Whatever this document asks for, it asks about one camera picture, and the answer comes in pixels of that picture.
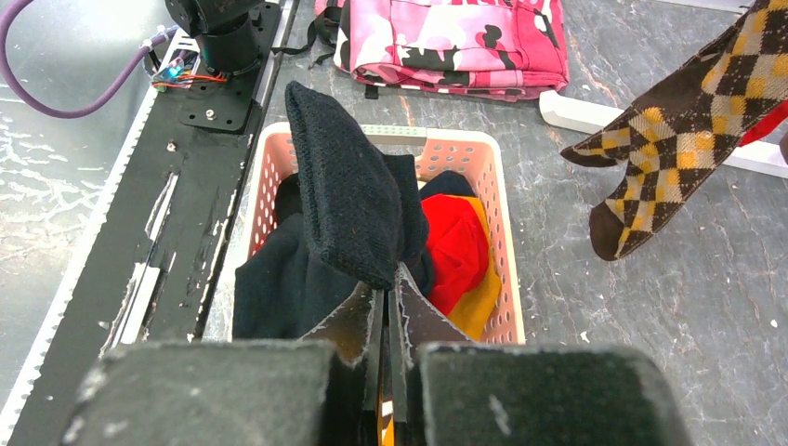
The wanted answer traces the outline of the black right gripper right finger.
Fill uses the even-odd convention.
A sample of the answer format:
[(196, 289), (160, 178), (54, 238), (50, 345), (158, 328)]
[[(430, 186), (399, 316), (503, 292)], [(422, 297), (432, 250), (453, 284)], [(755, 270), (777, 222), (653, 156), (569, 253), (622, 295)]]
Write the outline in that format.
[(661, 369), (620, 345), (471, 341), (399, 265), (388, 296), (398, 445), (689, 445)]

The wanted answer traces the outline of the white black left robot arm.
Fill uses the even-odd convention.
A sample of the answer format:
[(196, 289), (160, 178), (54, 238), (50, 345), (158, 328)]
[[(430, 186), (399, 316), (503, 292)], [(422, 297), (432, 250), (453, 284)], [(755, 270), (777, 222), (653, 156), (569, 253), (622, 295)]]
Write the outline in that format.
[(240, 74), (258, 64), (251, 12), (255, 0), (166, 0), (175, 23), (200, 48), (204, 67), (211, 73)]

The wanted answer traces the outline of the black sock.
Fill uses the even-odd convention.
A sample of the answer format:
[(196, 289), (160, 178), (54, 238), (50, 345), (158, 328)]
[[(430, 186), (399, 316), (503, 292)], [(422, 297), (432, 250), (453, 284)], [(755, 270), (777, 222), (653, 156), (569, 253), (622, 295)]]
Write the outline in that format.
[(298, 82), (284, 98), (309, 248), (377, 289), (392, 289), (399, 265), (429, 282), (414, 157), (384, 154), (335, 98)]

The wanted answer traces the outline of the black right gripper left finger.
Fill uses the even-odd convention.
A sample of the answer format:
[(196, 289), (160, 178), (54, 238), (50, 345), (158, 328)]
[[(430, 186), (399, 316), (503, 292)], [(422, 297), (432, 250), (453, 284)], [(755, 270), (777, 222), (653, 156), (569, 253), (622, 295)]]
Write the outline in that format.
[(375, 445), (383, 294), (297, 340), (151, 342), (87, 373), (59, 445)]

